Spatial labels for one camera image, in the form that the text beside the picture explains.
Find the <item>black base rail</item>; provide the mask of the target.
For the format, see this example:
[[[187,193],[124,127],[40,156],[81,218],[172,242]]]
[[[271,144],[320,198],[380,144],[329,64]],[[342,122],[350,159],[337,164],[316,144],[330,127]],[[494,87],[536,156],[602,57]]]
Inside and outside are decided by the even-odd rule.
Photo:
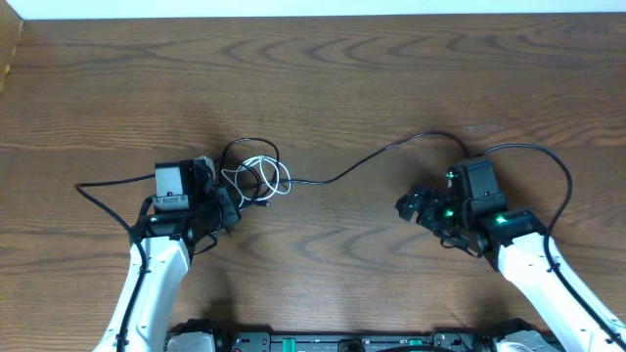
[[[166,335],[164,351],[562,351],[561,343],[521,319],[483,330],[280,331],[267,325],[190,320]]]

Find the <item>cardboard panel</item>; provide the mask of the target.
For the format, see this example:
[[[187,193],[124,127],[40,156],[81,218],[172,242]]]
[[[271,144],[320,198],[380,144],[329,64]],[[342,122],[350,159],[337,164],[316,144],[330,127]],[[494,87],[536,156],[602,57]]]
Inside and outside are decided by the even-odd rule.
[[[0,87],[4,90],[22,34],[23,19],[6,0],[1,0]]]

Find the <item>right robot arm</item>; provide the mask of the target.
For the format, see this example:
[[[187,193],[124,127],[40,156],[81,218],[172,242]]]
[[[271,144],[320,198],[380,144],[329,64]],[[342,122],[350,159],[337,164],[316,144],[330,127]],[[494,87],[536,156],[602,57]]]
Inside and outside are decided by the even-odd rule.
[[[444,192],[410,189],[396,202],[400,218],[446,247],[486,259],[522,292],[564,350],[624,350],[624,323],[567,264],[547,227],[529,209],[509,208],[488,158],[461,160],[446,179]]]

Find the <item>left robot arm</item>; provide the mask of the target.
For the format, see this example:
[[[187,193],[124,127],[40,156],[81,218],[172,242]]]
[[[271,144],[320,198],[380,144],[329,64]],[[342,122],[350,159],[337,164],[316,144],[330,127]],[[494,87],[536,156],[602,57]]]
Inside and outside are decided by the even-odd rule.
[[[213,161],[200,156],[155,167],[156,194],[130,227],[129,271],[97,351],[220,351],[230,342],[210,328],[168,327],[196,245],[241,219]]]

